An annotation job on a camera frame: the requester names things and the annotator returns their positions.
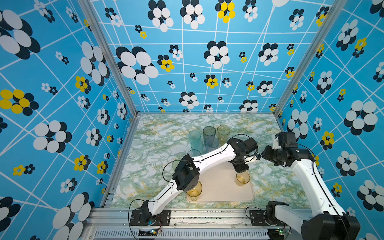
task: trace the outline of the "blue plastic cup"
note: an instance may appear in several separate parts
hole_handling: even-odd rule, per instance
[[[203,152],[204,143],[201,140],[195,140],[191,143],[192,150],[198,150],[199,152]]]
[[[189,132],[188,136],[189,136],[189,143],[192,143],[195,140],[200,140],[201,133],[197,130],[192,130]]]
[[[214,137],[214,136],[208,137],[207,140],[205,141],[207,153],[217,149],[219,146],[219,143],[220,141],[217,137]]]

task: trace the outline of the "ventilation grille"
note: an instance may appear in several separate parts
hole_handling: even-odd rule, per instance
[[[132,230],[137,236],[138,230]],[[95,240],[134,239],[130,230],[99,228]],[[163,229],[156,239],[269,239],[267,229]]]

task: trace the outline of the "black bracket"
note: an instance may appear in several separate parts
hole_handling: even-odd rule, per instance
[[[265,210],[250,210],[250,218],[251,218],[251,223],[253,227],[270,227],[264,216]],[[277,223],[274,227],[283,227],[284,222]]]
[[[160,214],[155,216],[154,223],[151,226],[169,226],[169,220],[170,220],[170,210],[163,210]],[[129,224],[131,226],[146,226],[145,221],[142,217],[142,210],[136,209],[132,211],[131,219],[129,220]]]

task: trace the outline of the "gray plastic cup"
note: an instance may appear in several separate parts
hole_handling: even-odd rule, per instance
[[[219,143],[220,143],[220,141],[217,137],[214,137],[214,136],[208,137],[207,141],[205,142],[207,152],[211,152],[211,151],[217,149],[219,146]]]

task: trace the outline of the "aluminum frame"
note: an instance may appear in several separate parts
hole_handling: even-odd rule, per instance
[[[104,194],[103,198],[100,203],[100,207],[104,207],[105,203],[107,201],[107,198],[109,197],[110,194],[112,194],[113,191],[116,190],[116,187],[119,183],[119,179],[122,173],[122,170],[124,168],[125,161],[127,160],[129,150],[131,148],[133,138],[135,136],[135,132],[137,129],[137,126],[140,121],[140,114],[138,114],[136,117],[133,117],[133,120],[131,122],[131,126],[129,127],[128,134],[125,137],[123,147],[120,150],[120,156],[118,156],[116,163],[113,167],[112,173],[111,173],[111,178],[109,179],[107,188],[105,190],[106,193]]]
[[[332,7],[329,10],[329,13],[327,14],[327,20],[323,22],[321,28],[317,31],[316,35],[314,36],[310,47],[307,49],[307,52],[304,54],[304,57],[300,61],[298,67],[296,68],[297,71],[295,72],[295,75],[292,77],[291,81],[288,83],[287,87],[285,88],[283,95],[281,96],[280,100],[278,101],[276,105],[276,109],[273,112],[275,116],[277,116],[280,111],[284,108],[284,106],[287,104],[291,92],[296,87],[296,85],[299,83],[299,80],[304,75],[304,72],[307,70],[309,64],[311,63],[313,56],[317,52],[317,49],[319,48],[320,44],[324,41],[325,37],[329,33],[331,27],[335,23],[336,19],[340,15],[341,10],[345,6],[348,0],[334,0]]]
[[[103,52],[103,55],[108,63],[108,66],[111,70],[111,73],[115,77],[116,83],[120,89],[121,94],[123,95],[125,101],[127,101],[127,106],[134,117],[137,116],[137,109],[136,106],[129,95],[127,85],[124,82],[124,79],[121,75],[121,72],[118,68],[118,65],[115,62],[115,59],[113,58],[113,53],[111,49],[108,46],[108,41],[103,33],[103,30],[101,29],[101,26],[99,24],[99,21],[97,20],[97,16],[95,12],[93,11],[93,7],[90,0],[78,0],[80,7],[82,11],[84,12],[84,15],[86,19],[88,20],[88,23],[90,24],[92,28],[92,32],[96,38],[97,43],[99,44],[101,51]]]
[[[162,226],[162,229],[278,229],[279,227],[253,227],[250,219],[246,217],[245,209],[186,209],[170,208],[170,225]],[[304,216],[312,218],[311,209],[295,209]],[[84,229],[82,240],[93,239],[98,229],[111,229],[116,231],[129,230],[128,221],[132,211],[126,208],[94,209]],[[140,228],[150,229],[151,226],[131,226],[132,231]]]

